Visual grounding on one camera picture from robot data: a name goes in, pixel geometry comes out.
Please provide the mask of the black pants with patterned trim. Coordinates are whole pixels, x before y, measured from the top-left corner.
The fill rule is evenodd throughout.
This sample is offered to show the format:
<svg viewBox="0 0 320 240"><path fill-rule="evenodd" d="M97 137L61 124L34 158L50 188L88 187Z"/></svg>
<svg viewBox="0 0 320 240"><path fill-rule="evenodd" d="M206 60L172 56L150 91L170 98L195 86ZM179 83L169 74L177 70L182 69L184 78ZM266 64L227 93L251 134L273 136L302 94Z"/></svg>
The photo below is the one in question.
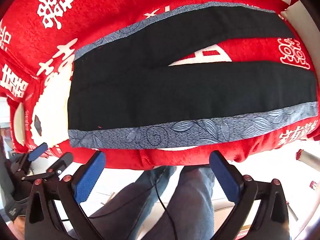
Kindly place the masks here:
<svg viewBox="0 0 320 240"><path fill-rule="evenodd" d="M218 144L318 117L312 71L279 61L294 42L274 12L181 7L76 53L68 100L73 147L147 149Z"/></svg>

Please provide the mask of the red pillow with white characters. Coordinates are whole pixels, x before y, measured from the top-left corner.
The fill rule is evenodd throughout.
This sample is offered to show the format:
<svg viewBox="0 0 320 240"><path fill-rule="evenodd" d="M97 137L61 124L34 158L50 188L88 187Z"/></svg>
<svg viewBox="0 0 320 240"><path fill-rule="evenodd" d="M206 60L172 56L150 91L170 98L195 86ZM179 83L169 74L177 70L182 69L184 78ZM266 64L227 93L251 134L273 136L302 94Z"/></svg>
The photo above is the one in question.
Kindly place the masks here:
<svg viewBox="0 0 320 240"><path fill-rule="evenodd" d="M1 97L22 102L37 90L38 85L37 78L21 68L1 49Z"/></svg>

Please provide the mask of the red bedspread with white characters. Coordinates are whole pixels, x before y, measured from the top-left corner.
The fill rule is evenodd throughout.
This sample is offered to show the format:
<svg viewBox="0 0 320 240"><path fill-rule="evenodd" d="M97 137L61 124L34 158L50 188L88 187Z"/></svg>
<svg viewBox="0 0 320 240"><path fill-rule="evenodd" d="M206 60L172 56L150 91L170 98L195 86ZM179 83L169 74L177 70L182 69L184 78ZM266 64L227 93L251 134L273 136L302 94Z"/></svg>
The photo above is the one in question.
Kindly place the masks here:
<svg viewBox="0 0 320 240"><path fill-rule="evenodd" d="M13 0L1 19L1 49L21 68L39 80L37 90L22 102L7 98L10 135L14 150L28 153L42 143L45 155L59 157L72 152L85 163L95 150L106 154L108 168L149 170L162 165L208 163L213 150L226 159L244 161L249 155L278 149L299 139L319 135L319 84L316 70L298 33L281 12L296 0ZM289 27L294 42L271 42L279 61L306 68L317 80L318 117L305 119L273 132L249 139L218 144L147 149L85 148L71 146L68 136L68 100L76 53L86 46L100 45L124 28L146 22L181 7L194 5L243 6L274 12Z"/></svg>

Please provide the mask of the beige pillow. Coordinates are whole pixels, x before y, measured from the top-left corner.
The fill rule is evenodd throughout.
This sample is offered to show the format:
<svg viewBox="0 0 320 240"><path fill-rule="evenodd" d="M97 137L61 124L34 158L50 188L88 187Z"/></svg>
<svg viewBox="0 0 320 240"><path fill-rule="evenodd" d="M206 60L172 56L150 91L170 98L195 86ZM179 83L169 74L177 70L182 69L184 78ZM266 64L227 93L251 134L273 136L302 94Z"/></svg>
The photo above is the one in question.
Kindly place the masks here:
<svg viewBox="0 0 320 240"><path fill-rule="evenodd" d="M301 1L282 11L281 16L289 21L305 44L315 44L319 41L317 25Z"/></svg>

